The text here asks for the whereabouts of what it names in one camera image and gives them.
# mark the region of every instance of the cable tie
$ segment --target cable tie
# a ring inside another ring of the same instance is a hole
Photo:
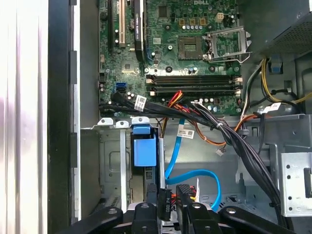
[[[223,123],[218,123],[218,124],[216,125],[216,128],[219,128],[221,125],[223,125]]]

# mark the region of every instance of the cable label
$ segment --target cable label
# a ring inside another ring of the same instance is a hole
[[[188,139],[193,139],[194,138],[194,131],[184,129],[184,125],[179,124],[178,130],[177,130],[177,136],[188,138]]]
[[[279,109],[279,107],[281,106],[281,102],[277,102],[277,103],[273,103],[271,106],[267,106],[266,108],[264,108],[262,113],[267,113],[270,111],[277,111]]]
[[[141,95],[137,95],[136,96],[136,103],[135,103],[135,110],[143,112],[145,103],[146,103],[146,97],[143,97]]]

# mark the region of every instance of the black cable bundle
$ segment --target black cable bundle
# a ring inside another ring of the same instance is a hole
[[[136,116],[184,118],[188,121],[195,121],[208,126],[211,129],[219,130],[226,143],[232,145],[235,152],[242,158],[242,161],[252,178],[270,198],[271,206],[275,208],[279,225],[293,230],[291,219],[285,218],[281,215],[279,190],[273,182],[273,179],[258,152],[256,152],[255,149],[231,127],[216,119],[201,103],[190,104],[190,108],[192,108],[194,112],[188,113],[146,101],[143,112],[140,112],[135,110],[135,105],[120,93],[114,93],[111,99],[113,101],[112,104],[100,103],[100,109],[113,110],[116,112],[121,111]],[[264,115],[260,117],[260,121],[261,137],[259,140],[261,147],[264,135]]]

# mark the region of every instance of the white label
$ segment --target white label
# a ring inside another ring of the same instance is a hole
[[[161,45],[161,38],[153,38],[154,45]]]
[[[187,130],[187,129],[178,130],[177,136],[178,137],[184,137],[184,138],[193,139],[194,131],[193,130]]]
[[[145,103],[146,103],[146,97],[143,97],[141,95],[137,95],[136,103],[135,103],[135,110],[143,112]]]
[[[266,108],[264,108],[262,113],[267,113],[270,111],[270,109],[271,109],[271,106],[267,106]]]
[[[273,104],[271,105],[271,108],[270,108],[269,111],[277,111],[277,110],[279,109],[279,107],[281,106],[281,104],[282,104],[282,103],[280,103],[280,102],[273,103]]]
[[[184,138],[193,139],[194,138],[194,131],[193,130],[184,129],[184,125],[183,124],[179,124],[179,126],[177,128],[177,136],[178,137],[184,137]]]
[[[195,202],[200,202],[200,201],[199,201],[199,178],[198,178],[198,177],[197,177],[197,184],[196,184]]]

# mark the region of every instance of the expansion slot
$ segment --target expansion slot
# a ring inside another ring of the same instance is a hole
[[[126,47],[125,0],[119,0],[119,46]]]
[[[114,13],[113,13],[113,0],[107,0],[107,42],[108,50],[113,52],[114,47]]]

